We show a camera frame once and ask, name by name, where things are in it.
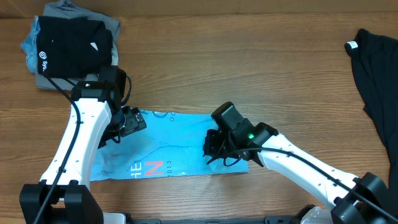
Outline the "folded grey garment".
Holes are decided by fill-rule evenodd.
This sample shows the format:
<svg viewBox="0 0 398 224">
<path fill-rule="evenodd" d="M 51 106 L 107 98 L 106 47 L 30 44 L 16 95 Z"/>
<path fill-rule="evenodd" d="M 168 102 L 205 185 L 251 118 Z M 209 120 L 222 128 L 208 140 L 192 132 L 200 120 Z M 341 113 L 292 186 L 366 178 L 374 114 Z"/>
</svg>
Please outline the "folded grey garment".
<svg viewBox="0 0 398 224">
<path fill-rule="evenodd" d="M 100 68 L 118 64 L 118 20 L 77 6 L 71 1 L 45 5 L 34 37 L 35 84 L 53 90 L 50 75 L 64 90 L 78 81 L 96 81 Z"/>
</svg>

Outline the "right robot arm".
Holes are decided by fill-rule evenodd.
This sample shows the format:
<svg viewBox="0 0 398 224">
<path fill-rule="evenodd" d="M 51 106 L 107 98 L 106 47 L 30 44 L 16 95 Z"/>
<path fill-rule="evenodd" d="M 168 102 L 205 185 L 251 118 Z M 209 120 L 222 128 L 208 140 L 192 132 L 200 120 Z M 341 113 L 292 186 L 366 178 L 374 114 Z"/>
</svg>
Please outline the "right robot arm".
<svg viewBox="0 0 398 224">
<path fill-rule="evenodd" d="M 296 223 L 397 223 L 397 201 L 384 182 L 368 172 L 362 178 L 318 160 L 265 123 L 239 123 L 208 130 L 204 154 L 217 159 L 254 161 L 276 171 L 317 198 Z"/>
</svg>

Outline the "black unfolded shirt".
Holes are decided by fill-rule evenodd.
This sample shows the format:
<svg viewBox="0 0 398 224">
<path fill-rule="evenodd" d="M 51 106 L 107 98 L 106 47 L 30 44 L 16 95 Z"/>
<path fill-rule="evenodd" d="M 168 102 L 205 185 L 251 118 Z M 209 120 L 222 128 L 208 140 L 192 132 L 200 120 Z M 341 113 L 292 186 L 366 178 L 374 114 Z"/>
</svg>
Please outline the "black unfolded shirt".
<svg viewBox="0 0 398 224">
<path fill-rule="evenodd" d="M 389 188 L 397 190 L 397 40 L 359 29 L 345 43 L 364 111 L 387 149 Z"/>
</svg>

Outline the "light blue printed t-shirt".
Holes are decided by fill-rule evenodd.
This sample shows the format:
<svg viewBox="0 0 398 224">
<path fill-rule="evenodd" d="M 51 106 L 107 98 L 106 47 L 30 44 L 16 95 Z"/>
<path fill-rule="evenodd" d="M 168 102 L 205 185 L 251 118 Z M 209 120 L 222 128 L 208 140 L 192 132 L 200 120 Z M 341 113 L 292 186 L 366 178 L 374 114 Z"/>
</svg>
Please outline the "light blue printed t-shirt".
<svg viewBox="0 0 398 224">
<path fill-rule="evenodd" d="M 92 181 L 248 172 L 246 161 L 210 162 L 210 157 L 204 156 L 206 132 L 217 127 L 210 115 L 141 113 L 145 129 L 121 138 L 119 144 L 109 140 L 98 149 Z"/>
</svg>

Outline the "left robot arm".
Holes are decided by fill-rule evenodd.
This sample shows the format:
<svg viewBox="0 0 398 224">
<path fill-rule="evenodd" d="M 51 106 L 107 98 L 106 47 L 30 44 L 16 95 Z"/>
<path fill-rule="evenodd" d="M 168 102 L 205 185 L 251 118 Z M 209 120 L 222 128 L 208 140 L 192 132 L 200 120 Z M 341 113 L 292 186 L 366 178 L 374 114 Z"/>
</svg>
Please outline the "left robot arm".
<svg viewBox="0 0 398 224">
<path fill-rule="evenodd" d="M 78 82 L 67 96 L 71 112 L 51 164 L 37 184 L 25 184 L 19 203 L 26 223 L 121 223 L 127 214 L 103 212 L 90 192 L 97 150 L 146 128 L 137 108 L 125 106 L 124 81 Z"/>
</svg>

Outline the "folded blue denim garment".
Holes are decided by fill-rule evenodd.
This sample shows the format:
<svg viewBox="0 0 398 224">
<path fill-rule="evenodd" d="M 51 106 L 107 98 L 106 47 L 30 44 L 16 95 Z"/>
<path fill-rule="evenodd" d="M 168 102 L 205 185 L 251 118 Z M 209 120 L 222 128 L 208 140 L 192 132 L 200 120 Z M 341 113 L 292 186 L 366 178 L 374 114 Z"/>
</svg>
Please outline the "folded blue denim garment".
<svg viewBox="0 0 398 224">
<path fill-rule="evenodd" d="M 25 53 L 25 62 L 30 73 L 37 72 L 37 35 L 40 32 L 39 17 L 34 16 L 34 21 L 30 25 L 30 32 L 20 47 Z"/>
</svg>

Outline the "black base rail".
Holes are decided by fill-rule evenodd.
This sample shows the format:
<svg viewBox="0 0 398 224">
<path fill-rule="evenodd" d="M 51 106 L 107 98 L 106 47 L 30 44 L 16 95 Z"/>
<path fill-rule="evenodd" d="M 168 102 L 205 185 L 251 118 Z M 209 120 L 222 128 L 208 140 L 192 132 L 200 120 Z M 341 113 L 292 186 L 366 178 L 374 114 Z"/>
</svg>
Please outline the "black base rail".
<svg viewBox="0 0 398 224">
<path fill-rule="evenodd" d="M 104 224 L 293 224 L 301 221 L 296 216 L 266 216 L 264 218 L 233 218 L 207 220 L 132 219 L 126 213 L 104 213 Z"/>
</svg>

